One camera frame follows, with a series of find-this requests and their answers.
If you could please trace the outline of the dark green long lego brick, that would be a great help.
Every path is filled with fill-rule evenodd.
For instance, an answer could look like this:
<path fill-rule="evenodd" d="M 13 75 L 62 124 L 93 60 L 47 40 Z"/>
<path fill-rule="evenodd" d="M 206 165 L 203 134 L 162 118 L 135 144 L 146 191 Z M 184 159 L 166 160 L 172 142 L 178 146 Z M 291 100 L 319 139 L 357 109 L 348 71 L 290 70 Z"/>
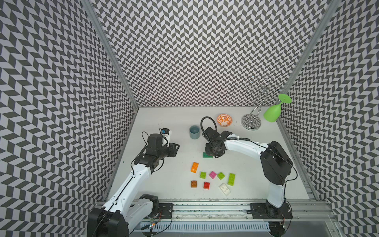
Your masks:
<path fill-rule="evenodd" d="M 203 158 L 204 159 L 212 159 L 213 158 L 213 156 L 211 156 L 211 155 L 208 155 L 206 152 L 203 152 Z"/>

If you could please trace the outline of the lime square lego brick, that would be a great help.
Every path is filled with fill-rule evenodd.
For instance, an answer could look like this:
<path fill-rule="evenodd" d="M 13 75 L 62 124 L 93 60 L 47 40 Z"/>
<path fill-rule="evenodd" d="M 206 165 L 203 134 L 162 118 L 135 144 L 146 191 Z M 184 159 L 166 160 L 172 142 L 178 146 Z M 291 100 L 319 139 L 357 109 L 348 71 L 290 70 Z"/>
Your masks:
<path fill-rule="evenodd" d="M 224 175 L 222 172 L 220 172 L 220 173 L 217 174 L 217 177 L 218 177 L 220 180 L 223 180 L 223 179 L 225 178 L 225 175 Z"/>
<path fill-rule="evenodd" d="M 201 178 L 201 179 L 205 179 L 205 178 L 206 178 L 206 172 L 203 172 L 203 171 L 202 171 L 202 172 L 200 173 L 200 178 Z"/>

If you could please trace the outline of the lime long lego brick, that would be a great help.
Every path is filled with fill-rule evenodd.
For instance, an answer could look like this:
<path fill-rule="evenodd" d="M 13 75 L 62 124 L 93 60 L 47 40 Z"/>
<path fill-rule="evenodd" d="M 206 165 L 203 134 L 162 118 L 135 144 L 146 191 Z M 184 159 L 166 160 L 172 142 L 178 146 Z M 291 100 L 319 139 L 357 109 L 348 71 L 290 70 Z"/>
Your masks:
<path fill-rule="evenodd" d="M 230 174 L 229 174 L 227 184 L 228 184 L 229 186 L 234 186 L 234 184 L 235 184 L 235 174 L 234 174 L 234 173 L 230 173 Z"/>

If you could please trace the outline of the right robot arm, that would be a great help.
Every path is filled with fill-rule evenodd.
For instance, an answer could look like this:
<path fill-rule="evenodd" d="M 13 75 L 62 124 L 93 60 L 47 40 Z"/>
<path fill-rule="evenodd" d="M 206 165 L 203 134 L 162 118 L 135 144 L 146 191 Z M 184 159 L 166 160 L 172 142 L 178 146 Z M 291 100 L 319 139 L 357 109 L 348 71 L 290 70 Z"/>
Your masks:
<path fill-rule="evenodd" d="M 219 133 L 211 127 L 203 130 L 202 136 L 207 141 L 205 153 L 209 156 L 219 158 L 226 151 L 234 151 L 260 160 L 264 176 L 269 181 L 266 202 L 275 208 L 283 206 L 286 182 L 291 174 L 293 162 L 278 142 L 254 142 L 229 131 Z"/>

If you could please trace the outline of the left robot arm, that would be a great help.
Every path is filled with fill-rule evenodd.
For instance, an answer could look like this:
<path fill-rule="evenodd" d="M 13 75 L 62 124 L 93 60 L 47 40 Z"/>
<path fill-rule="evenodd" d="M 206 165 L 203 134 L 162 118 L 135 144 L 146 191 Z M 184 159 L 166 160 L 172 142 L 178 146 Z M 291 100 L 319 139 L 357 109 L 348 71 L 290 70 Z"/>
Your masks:
<path fill-rule="evenodd" d="M 174 158 L 180 148 L 170 143 L 172 131 L 163 128 L 148 136 L 147 143 L 131 163 L 132 171 L 116 193 L 101 207 L 91 210 L 87 220 L 88 237 L 128 237 L 146 217 L 159 213 L 157 196 L 144 194 L 133 203 L 143 183 L 166 157 Z"/>

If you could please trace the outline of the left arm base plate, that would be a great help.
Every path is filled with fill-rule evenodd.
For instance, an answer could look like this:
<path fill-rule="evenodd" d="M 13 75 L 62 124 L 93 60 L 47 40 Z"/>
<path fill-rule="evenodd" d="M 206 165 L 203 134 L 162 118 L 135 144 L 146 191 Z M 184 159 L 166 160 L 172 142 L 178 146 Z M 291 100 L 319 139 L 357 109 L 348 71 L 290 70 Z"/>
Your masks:
<path fill-rule="evenodd" d="M 174 203 L 157 203 L 149 201 L 144 204 L 135 204 L 133 207 L 138 208 L 137 214 L 134 214 L 133 218 L 141 216 L 141 220 L 166 220 L 172 218 Z"/>

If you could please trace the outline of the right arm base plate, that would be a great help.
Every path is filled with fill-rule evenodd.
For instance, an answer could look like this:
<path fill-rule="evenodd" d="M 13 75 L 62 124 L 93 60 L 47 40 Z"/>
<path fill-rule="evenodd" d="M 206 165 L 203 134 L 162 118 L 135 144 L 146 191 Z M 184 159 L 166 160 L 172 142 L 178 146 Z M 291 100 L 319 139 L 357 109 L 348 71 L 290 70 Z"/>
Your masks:
<path fill-rule="evenodd" d="M 286 202 L 279 208 L 271 205 L 268 202 L 250 203 L 250 210 L 247 213 L 251 214 L 254 219 L 293 219 L 292 209 Z"/>

